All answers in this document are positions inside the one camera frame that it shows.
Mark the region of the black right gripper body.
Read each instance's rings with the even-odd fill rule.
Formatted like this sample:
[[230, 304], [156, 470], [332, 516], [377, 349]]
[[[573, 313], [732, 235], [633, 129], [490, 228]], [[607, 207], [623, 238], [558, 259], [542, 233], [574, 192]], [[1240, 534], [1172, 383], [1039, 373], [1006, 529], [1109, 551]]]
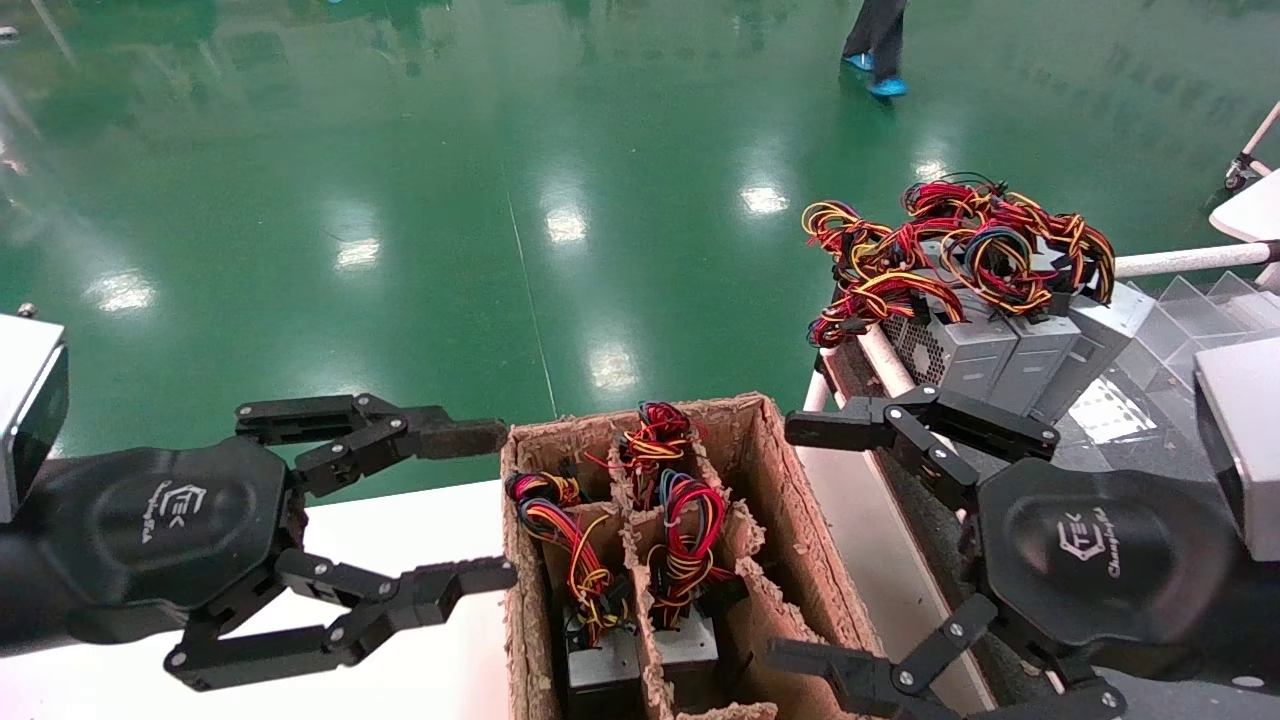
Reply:
[[979, 480], [975, 588], [1042, 667], [1157, 682], [1251, 674], [1251, 555], [1206, 480], [1023, 459]]

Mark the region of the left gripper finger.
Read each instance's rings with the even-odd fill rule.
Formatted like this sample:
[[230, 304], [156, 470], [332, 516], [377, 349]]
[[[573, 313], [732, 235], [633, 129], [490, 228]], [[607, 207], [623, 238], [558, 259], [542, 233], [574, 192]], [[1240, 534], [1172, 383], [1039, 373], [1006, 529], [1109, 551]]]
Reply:
[[[394, 634], [448, 623], [466, 596], [507, 591], [518, 573], [504, 556], [419, 566], [384, 577], [301, 550], [285, 550], [247, 596], [215, 603], [188, 623], [166, 671], [197, 692], [353, 667]], [[284, 591], [344, 612], [329, 625], [230, 637]]]
[[410, 459], [497, 454], [509, 434], [500, 419], [456, 420], [439, 405], [399, 407], [375, 395], [251, 402], [236, 418], [236, 433], [260, 445], [314, 445], [296, 457], [291, 484], [315, 497]]

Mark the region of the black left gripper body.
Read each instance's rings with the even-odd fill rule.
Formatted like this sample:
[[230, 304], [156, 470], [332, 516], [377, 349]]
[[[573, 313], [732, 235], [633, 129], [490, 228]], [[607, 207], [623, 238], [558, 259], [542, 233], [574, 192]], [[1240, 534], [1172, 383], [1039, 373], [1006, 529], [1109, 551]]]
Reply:
[[180, 632], [247, 596], [306, 523], [285, 462], [244, 438], [51, 462], [20, 509], [20, 642]]

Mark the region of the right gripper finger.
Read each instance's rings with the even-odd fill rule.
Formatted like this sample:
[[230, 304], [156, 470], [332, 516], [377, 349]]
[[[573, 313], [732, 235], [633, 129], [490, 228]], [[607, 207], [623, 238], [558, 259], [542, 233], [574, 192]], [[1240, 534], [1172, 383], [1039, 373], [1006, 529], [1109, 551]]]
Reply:
[[[941, 674], [983, 639], [998, 620], [998, 605], [983, 594], [959, 609], [900, 664], [832, 644], [773, 638], [768, 664], [776, 670], [818, 676], [832, 688], [841, 710], [882, 719], [957, 719], [932, 691]], [[1052, 697], [977, 714], [978, 719], [1121, 719], [1123, 693], [1092, 671], [1065, 683]]]
[[883, 450], [952, 511], [977, 509], [980, 475], [947, 441], [1005, 462], [1048, 461], [1059, 443], [1043, 421], [936, 386], [892, 398], [850, 397], [838, 413], [788, 413], [785, 438], [796, 447]]

